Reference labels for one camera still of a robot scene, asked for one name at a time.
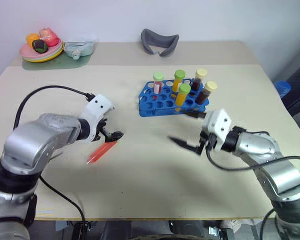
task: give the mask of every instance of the black cable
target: black cable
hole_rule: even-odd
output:
[[[76,209],[78,209],[81,218],[82,218],[82,225],[83,225],[83,240],[86,239],[86,218],[84,215],[84,212],[81,210],[81,208],[74,202],[72,201],[70,198],[68,198],[67,196],[63,195],[61,192],[59,192],[57,189],[55,189],[53,186],[51,186],[49,183],[46,182],[46,180],[43,179],[42,176],[39,177],[39,179],[41,180],[41,182],[44,183],[44,185],[46,185],[49,189],[51,189],[53,192],[55,192],[56,194],[58,194],[60,197],[64,198],[65,200],[67,200],[69,203],[71,203],[73,206],[76,207]]]
[[[268,136],[270,136],[270,133],[267,131],[246,131],[246,133],[248,133],[248,134],[267,134]]]
[[[79,90],[76,90],[76,89],[73,89],[71,87],[67,87],[67,86],[60,86],[60,85],[48,85],[48,86],[43,86],[43,87],[39,87],[38,89],[30,92],[24,99],[23,101],[21,102],[17,112],[16,112],[16,115],[15,115],[15,120],[14,120],[14,125],[13,125],[13,129],[15,129],[16,127],[18,127],[19,125],[19,120],[20,120],[20,116],[21,116],[21,112],[22,110],[24,109],[25,105],[26,105],[26,102],[29,100],[29,98],[31,98],[31,96],[33,96],[34,94],[36,94],[37,92],[40,92],[41,90],[44,90],[44,89],[66,89],[66,90],[69,90],[69,91],[72,91],[72,92],[75,92],[77,94],[81,94],[83,96],[85,96],[87,98],[88,101],[90,101],[94,95],[93,94],[90,94],[90,93],[84,93],[82,91],[79,91]]]
[[[23,101],[21,102],[17,112],[16,112],[16,115],[15,115],[15,119],[14,119],[14,125],[13,125],[13,129],[17,128],[18,125],[19,125],[19,121],[20,121],[20,117],[21,117],[21,113],[22,113],[22,110],[24,109],[27,101],[29,100],[29,98],[31,96],[33,96],[34,94],[36,94],[37,92],[41,91],[41,90],[44,90],[44,89],[54,89],[54,88],[57,88],[57,89],[66,89],[66,90],[69,90],[69,91],[72,91],[72,92],[75,92],[77,94],[81,94],[83,96],[86,97],[86,99],[90,102],[94,97],[95,95],[91,94],[91,93],[84,93],[82,91],[79,91],[79,90],[76,90],[76,89],[73,89],[71,87],[67,87],[67,86],[60,86],[60,85],[48,85],[48,86],[43,86],[43,87],[40,87],[32,92],[30,92],[24,99]],[[44,183],[44,185],[46,185],[49,189],[51,189],[53,192],[55,192],[56,194],[58,194],[59,196],[61,196],[62,198],[64,198],[65,200],[67,200],[69,203],[71,203],[73,206],[76,207],[76,209],[78,209],[80,215],[81,215],[81,219],[82,219],[82,225],[83,225],[83,232],[82,232],[82,236],[83,236],[83,240],[86,239],[86,218],[85,218],[85,215],[82,211],[82,209],[75,203],[73,202],[71,199],[69,199],[67,196],[63,195],[61,192],[59,192],[57,189],[55,189],[53,186],[51,186],[49,183],[47,183],[44,178],[42,176],[39,177],[39,179]]]
[[[264,216],[262,223],[261,223],[261,227],[260,227],[260,240],[264,239],[264,228],[265,228],[265,224],[267,219],[269,218],[269,216],[275,211],[274,208],[272,208],[270,211],[268,211],[268,213]]]
[[[247,166],[247,167],[234,167],[234,168],[227,168],[227,167],[223,167],[218,165],[216,162],[214,162],[210,156],[210,150],[209,149],[205,149],[206,152],[206,156],[209,160],[209,162],[214,165],[215,167],[217,167],[218,169],[224,170],[224,171],[228,171],[228,172],[238,172],[238,171],[247,171],[247,170],[253,170],[253,169],[257,169],[263,166],[267,166],[270,164],[274,164],[274,163],[278,163],[278,162],[282,162],[282,161],[287,161],[287,160],[292,160],[292,159],[298,159],[300,160],[300,156],[284,156],[284,157],[280,157],[268,162],[264,162],[264,163],[260,163],[260,164],[256,164],[253,166]]]

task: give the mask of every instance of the black floor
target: black floor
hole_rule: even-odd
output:
[[[96,226],[87,233],[88,240],[99,240],[106,222],[98,221]],[[167,221],[133,221],[131,224],[131,237],[151,234],[171,234]],[[71,240],[73,227],[65,228],[64,231],[56,231],[54,221],[35,221],[29,228],[31,240]],[[234,234],[235,240],[259,240],[260,223],[256,226],[243,224]],[[270,218],[265,226],[264,240],[280,240],[273,218]]]

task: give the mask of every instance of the orange fruit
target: orange fruit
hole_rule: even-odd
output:
[[[40,36],[37,33],[30,33],[26,36],[26,43],[32,48],[32,42],[34,40],[39,40]]]

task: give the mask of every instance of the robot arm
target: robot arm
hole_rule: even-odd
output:
[[[99,94],[80,118],[45,113],[12,132],[0,159],[0,239],[30,239],[26,227],[35,217],[34,193],[53,152],[77,140],[99,140],[99,133],[105,130],[105,114],[112,109],[112,103]]]
[[[189,112],[187,114],[196,118],[204,118],[200,145],[188,146],[185,141],[170,137],[181,147],[201,155],[206,145],[209,158],[211,150],[227,151],[241,158],[250,167],[283,157],[278,143],[267,132],[247,132],[237,126],[229,131],[231,119],[223,109],[208,113]],[[222,170],[238,170],[224,168],[214,162],[212,164]],[[288,160],[254,167],[253,170],[262,189],[271,200],[277,214],[279,230],[286,235],[300,236],[299,171]]]

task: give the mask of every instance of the test tube rack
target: test tube rack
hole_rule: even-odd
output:
[[[185,78],[183,84],[190,84],[194,79]],[[173,80],[163,80],[161,93],[154,93],[154,82],[148,81],[139,94],[139,114],[141,117],[154,117],[165,115],[178,115],[183,114],[184,111],[199,111],[204,112],[206,106],[209,104],[209,100],[205,100],[203,104],[197,104],[196,98],[203,89],[203,84],[200,84],[198,91],[191,90],[186,96],[186,99],[182,106],[176,106],[176,98],[172,97]]]

